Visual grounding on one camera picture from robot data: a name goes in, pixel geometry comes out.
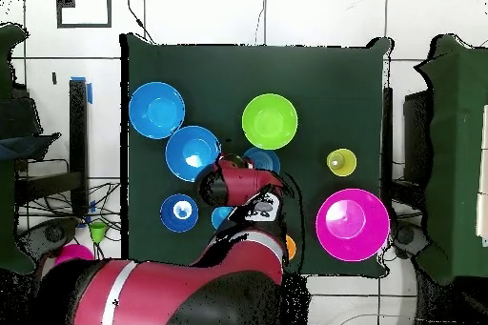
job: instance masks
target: floor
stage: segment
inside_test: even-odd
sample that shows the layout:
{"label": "floor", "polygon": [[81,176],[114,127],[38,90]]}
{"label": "floor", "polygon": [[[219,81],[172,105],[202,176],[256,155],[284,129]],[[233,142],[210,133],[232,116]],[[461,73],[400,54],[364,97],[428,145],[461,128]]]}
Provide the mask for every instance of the floor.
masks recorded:
{"label": "floor", "polygon": [[[456,33],[473,46],[488,39],[488,0],[130,0],[157,44],[242,43],[248,45],[339,45],[364,47],[379,36],[395,41],[390,64],[394,90],[394,160],[403,153],[402,102],[405,94],[427,86],[413,66],[426,58],[436,35]],[[69,158],[68,81],[84,76],[92,84],[89,104],[90,186],[120,179],[120,49],[121,32],[146,33],[137,25],[127,0],[111,0],[110,28],[57,28],[55,0],[0,0],[0,22],[15,22],[29,31],[18,45],[12,63],[18,82],[26,83],[36,101],[45,132],[61,132],[46,158]],[[64,24],[105,24],[107,0],[75,0],[62,9]],[[52,73],[56,73],[53,84]],[[63,162],[30,164],[29,174],[60,173]],[[394,177],[402,176],[394,165]],[[98,201],[108,187],[91,195]],[[106,209],[117,221],[120,196],[115,191]],[[24,209],[20,229],[42,219],[41,212]],[[409,212],[406,208],[398,209]],[[119,237],[110,230],[112,240]],[[92,246],[87,228],[77,239]],[[120,256],[118,242],[104,240],[105,256]],[[410,261],[385,255],[390,273],[381,279],[309,277],[313,295],[309,325],[412,325],[417,305],[415,271]]]}

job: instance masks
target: pink bowl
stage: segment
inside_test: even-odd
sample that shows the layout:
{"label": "pink bowl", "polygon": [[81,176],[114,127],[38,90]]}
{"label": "pink bowl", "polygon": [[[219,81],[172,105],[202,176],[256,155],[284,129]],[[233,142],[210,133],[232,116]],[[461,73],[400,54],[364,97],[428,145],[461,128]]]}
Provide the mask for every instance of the pink bowl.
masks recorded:
{"label": "pink bowl", "polygon": [[348,262],[377,253],[390,232],[390,217],[381,201],[361,189],[329,196],[315,220],[316,236],[331,256]]}
{"label": "pink bowl", "polygon": [[94,260],[93,253],[87,247],[78,244],[71,244],[61,249],[61,254],[54,259],[54,266],[70,259]]}

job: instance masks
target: blue bowl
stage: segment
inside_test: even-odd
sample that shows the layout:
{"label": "blue bowl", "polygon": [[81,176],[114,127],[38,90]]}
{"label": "blue bowl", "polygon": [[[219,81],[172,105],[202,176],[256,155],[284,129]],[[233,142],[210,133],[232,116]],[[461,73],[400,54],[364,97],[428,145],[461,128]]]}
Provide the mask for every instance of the blue bowl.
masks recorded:
{"label": "blue bowl", "polygon": [[278,156],[271,150],[262,150],[258,147],[251,147],[244,152],[243,156],[251,158],[254,162],[254,167],[260,170],[269,170],[279,173],[281,168]]}
{"label": "blue bowl", "polygon": [[194,182],[205,167],[220,154],[220,143],[205,128],[186,126],[170,137],[166,144],[166,163],[172,173],[184,181]]}
{"label": "blue bowl", "polygon": [[133,93],[129,118],[133,127],[145,137],[169,137],[183,123],[185,103],[180,93],[168,84],[144,84]]}
{"label": "blue bowl", "polygon": [[161,205],[162,223],[175,233],[190,230],[198,220],[198,206],[193,199],[181,193],[168,197]]}
{"label": "blue bowl", "polygon": [[230,206],[222,206],[220,208],[215,208],[212,212],[212,225],[218,229],[227,216],[231,213],[234,208]]}

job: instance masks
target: table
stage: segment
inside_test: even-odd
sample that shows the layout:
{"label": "table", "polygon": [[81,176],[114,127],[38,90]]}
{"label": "table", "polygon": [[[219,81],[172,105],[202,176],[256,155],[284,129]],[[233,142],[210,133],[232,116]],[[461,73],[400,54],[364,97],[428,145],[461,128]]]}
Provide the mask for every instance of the table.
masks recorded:
{"label": "table", "polygon": [[[387,38],[368,48],[249,47],[237,45],[150,45],[121,35],[122,68],[128,68],[129,95],[141,85],[161,81],[175,87],[186,105],[183,126],[199,125],[213,132],[224,152],[244,153],[252,145],[241,128],[246,104],[265,92],[289,98],[298,113],[298,130],[290,144],[276,151],[281,173],[291,174],[304,196],[306,224],[304,274],[348,274],[380,277],[386,270],[373,256],[347,263],[320,247],[315,216],[332,193],[361,188],[378,195],[383,56]],[[213,208],[195,196],[192,183],[168,169],[167,139],[151,140],[129,132],[129,257],[137,260],[190,264],[214,233]],[[327,154],[348,148],[356,154],[356,171],[345,178],[326,167]],[[199,220],[189,232],[176,234],[160,221],[164,199],[174,193],[193,197]],[[285,200],[289,235],[301,253],[297,199]]]}

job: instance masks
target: bowl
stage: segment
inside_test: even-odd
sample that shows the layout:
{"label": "bowl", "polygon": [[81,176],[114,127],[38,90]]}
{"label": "bowl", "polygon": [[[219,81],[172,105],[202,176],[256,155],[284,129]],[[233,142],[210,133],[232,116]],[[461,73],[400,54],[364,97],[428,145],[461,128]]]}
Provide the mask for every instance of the bowl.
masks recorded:
{"label": "bowl", "polygon": [[329,196],[315,220],[322,248],[336,259],[358,262],[376,254],[390,232],[390,218],[372,193],[345,189]]}
{"label": "bowl", "polygon": [[139,87],[129,103],[129,118],[137,132],[161,139],[171,136],[185,118],[185,103],[171,85],[152,82]]}
{"label": "bowl", "polygon": [[269,170],[279,173],[279,158],[272,150],[262,150],[258,147],[251,147],[243,154],[254,162],[254,167],[259,170]]}
{"label": "bowl", "polygon": [[61,253],[54,259],[54,266],[71,259],[94,260],[94,256],[92,251],[87,247],[78,244],[70,244],[61,249]]}
{"label": "bowl", "polygon": [[198,174],[220,155],[220,143],[205,128],[186,126],[176,131],[166,144],[166,163],[174,175],[194,182]]}
{"label": "bowl", "polygon": [[227,216],[234,208],[230,206],[222,206],[220,208],[213,209],[212,212],[212,225],[215,229],[218,229]]}
{"label": "bowl", "polygon": [[296,254],[296,244],[294,240],[286,234],[286,248],[288,250],[288,259],[292,260]]}
{"label": "bowl", "polygon": [[183,193],[173,194],[161,205],[161,222],[174,233],[190,230],[198,220],[198,206]]}
{"label": "bowl", "polygon": [[276,150],[295,136],[298,116],[284,96],[264,93],[254,98],[242,113],[242,129],[249,142],[259,149]]}

